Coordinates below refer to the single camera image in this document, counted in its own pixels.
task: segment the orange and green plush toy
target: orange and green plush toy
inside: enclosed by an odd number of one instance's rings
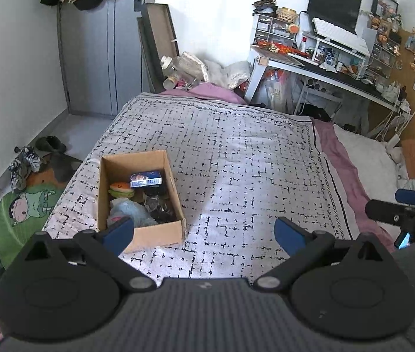
[[[133,198],[134,189],[127,182],[114,182],[108,190],[114,198]]]

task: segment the computer monitor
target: computer monitor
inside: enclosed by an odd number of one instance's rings
[[[317,17],[353,33],[360,3],[361,0],[309,0],[307,10],[310,19]]]

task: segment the pink fabric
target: pink fabric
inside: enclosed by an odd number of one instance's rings
[[[189,91],[181,89],[173,89],[162,92],[164,95],[172,95],[176,97],[194,97],[210,100],[223,100],[224,102],[234,104],[246,104],[245,100],[239,97],[235,92],[227,90],[223,87],[216,86],[212,83],[200,83],[198,86]]]
[[[346,149],[338,140],[333,125],[319,120],[314,120],[314,125],[320,137],[322,151],[335,167],[343,183],[347,201],[354,210],[359,231],[361,233],[365,231],[374,233],[387,250],[394,251],[390,234],[378,226],[377,222],[369,220],[365,213],[365,205],[370,198],[359,180],[357,168],[351,163]]]

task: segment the keyboard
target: keyboard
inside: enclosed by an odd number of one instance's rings
[[[314,17],[312,20],[315,24],[317,35],[329,38],[351,49],[357,50],[366,56],[370,56],[369,49],[363,38],[357,37],[355,34],[340,28],[339,26],[330,24],[327,21]]]

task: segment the open cardboard box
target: open cardboard box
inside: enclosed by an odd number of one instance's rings
[[[167,151],[155,150],[140,153],[104,155],[101,158],[97,213],[99,231],[107,228],[110,200],[113,198],[108,193],[110,184],[114,182],[128,182],[132,174],[155,170],[163,172],[162,178],[167,186],[177,221],[135,228],[132,242],[125,249],[126,253],[182,242],[186,235],[186,219],[176,191]]]

